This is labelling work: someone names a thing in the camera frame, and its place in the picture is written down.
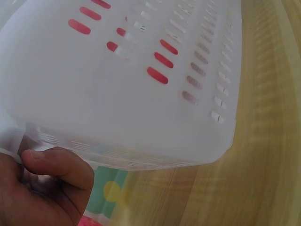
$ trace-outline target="colorful mat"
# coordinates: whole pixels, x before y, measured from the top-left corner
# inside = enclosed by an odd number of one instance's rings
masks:
[[[127,171],[98,167],[95,170],[94,187],[79,226],[109,226],[116,202],[121,198],[121,189]]]

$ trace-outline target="pink object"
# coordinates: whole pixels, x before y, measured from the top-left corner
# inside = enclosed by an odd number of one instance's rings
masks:
[[[83,216],[80,219],[79,225],[78,226],[102,226],[99,224],[97,221],[93,220],[92,218]]]

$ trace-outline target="wood grain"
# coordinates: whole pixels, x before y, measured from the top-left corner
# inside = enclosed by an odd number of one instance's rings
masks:
[[[301,225],[301,2],[242,0],[233,147],[202,166],[132,172],[114,226]]]

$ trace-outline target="finger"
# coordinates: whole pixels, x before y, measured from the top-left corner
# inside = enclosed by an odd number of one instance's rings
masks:
[[[11,189],[18,184],[21,168],[13,157],[0,153],[0,189]]]
[[[22,153],[24,166],[33,174],[50,175],[80,190],[92,190],[94,172],[76,154],[63,148],[52,148],[43,152],[25,150]]]
[[[91,167],[76,154],[63,148],[52,148],[43,152],[25,150],[22,160],[31,173],[50,175],[63,181],[62,190],[65,195],[54,190],[48,193],[53,193],[53,199],[75,222],[79,220],[94,184]]]

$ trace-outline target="plastic basket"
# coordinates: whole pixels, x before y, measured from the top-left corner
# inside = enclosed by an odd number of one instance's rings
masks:
[[[0,105],[90,163],[154,170],[231,147],[240,0],[27,0],[0,31]]]

